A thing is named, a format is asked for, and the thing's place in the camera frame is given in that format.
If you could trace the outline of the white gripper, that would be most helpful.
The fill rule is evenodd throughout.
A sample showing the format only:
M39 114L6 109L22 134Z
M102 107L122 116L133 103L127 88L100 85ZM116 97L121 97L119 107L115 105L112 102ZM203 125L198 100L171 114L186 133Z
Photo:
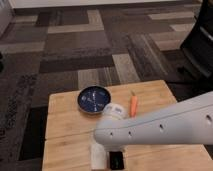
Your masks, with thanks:
M127 117L126 109L123 106L116 103L107 104L104 107L102 114L104 117L113 118L115 120L121 120Z

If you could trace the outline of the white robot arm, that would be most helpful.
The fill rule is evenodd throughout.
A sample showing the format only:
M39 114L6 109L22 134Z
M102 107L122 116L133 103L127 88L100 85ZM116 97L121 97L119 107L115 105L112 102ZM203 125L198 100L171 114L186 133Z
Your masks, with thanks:
M213 91L136 117L109 103L93 136L107 151L128 145L213 145Z

